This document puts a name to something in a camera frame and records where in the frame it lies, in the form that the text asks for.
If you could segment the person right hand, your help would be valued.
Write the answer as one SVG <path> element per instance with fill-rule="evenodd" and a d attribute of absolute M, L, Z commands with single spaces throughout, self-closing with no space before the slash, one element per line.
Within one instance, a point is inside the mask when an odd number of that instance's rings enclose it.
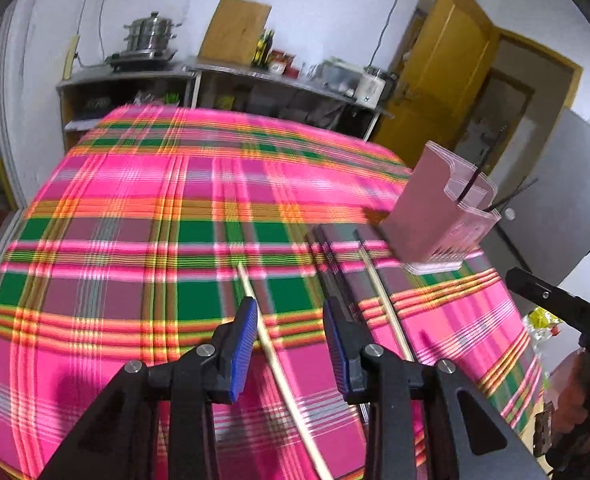
<path fill-rule="evenodd" d="M 556 373 L 558 397 L 552 414 L 552 429 L 559 434 L 569 434 L 575 426 L 583 424 L 589 415 L 583 407 L 587 393 L 580 380 L 580 373 L 586 364 L 586 354 L 578 351 L 572 359 L 567 358 Z M 587 453 L 589 450 L 590 436 L 583 443 L 583 451 Z"/>

